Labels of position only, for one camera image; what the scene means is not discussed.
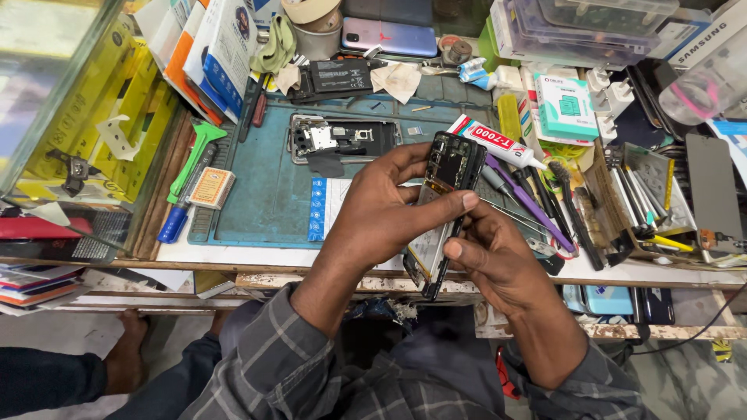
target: teal product box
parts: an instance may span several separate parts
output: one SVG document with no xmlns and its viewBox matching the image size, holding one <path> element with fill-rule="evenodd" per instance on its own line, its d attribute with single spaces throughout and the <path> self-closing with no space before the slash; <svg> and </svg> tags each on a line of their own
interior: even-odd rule
<svg viewBox="0 0 747 420">
<path fill-rule="evenodd" d="M 543 133 L 587 141 L 599 137 L 586 81 L 534 73 L 534 83 Z"/>
</svg>

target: phone battery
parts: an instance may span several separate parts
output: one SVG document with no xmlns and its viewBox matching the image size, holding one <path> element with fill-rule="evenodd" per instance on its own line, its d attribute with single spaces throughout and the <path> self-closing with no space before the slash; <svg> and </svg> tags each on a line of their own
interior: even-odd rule
<svg viewBox="0 0 747 420">
<path fill-rule="evenodd" d="M 368 60 L 312 61 L 311 79 L 316 93 L 373 89 Z"/>
</svg>

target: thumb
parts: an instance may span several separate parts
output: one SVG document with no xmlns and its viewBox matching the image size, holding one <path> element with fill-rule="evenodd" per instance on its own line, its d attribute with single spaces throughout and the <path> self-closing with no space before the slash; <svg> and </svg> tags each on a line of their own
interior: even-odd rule
<svg viewBox="0 0 747 420">
<path fill-rule="evenodd" d="M 407 206 L 409 230 L 415 236 L 449 223 L 477 207 L 480 196 L 474 191 L 454 191 L 420 206 Z"/>
<path fill-rule="evenodd" d="M 496 279 L 505 278 L 516 260 L 502 255 L 505 253 L 513 252 L 505 248 L 490 252 L 479 244 L 461 238 L 451 238 L 444 244 L 444 255 L 449 259 L 463 265 L 467 271 L 479 271 Z"/>
</svg>

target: glue tube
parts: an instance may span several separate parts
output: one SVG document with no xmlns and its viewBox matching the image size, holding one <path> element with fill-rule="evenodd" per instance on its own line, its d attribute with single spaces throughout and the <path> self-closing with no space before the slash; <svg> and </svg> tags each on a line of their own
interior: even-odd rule
<svg viewBox="0 0 747 420">
<path fill-rule="evenodd" d="M 522 146 L 464 114 L 456 119 L 456 122 L 449 127 L 448 131 L 451 134 L 475 140 L 477 144 L 485 146 L 488 153 L 515 167 L 534 166 L 543 170 L 548 168 L 545 164 L 534 158 L 534 150 L 531 148 Z"/>
</svg>

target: cloth rag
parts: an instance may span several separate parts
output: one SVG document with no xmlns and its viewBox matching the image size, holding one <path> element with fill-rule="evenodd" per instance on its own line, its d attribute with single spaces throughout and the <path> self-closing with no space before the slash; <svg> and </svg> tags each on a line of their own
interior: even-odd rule
<svg viewBox="0 0 747 420">
<path fill-rule="evenodd" d="M 301 88 L 301 70 L 295 64 L 286 64 L 275 77 L 275 84 L 283 95 L 288 96 L 288 89 Z"/>
<path fill-rule="evenodd" d="M 270 40 L 249 58 L 249 67 L 260 73 L 280 72 L 296 53 L 296 32 L 287 16 L 275 15 L 270 24 Z"/>
<path fill-rule="evenodd" d="M 413 66 L 396 64 L 371 70 L 373 91 L 384 89 L 403 105 L 415 94 L 421 74 Z"/>
</svg>

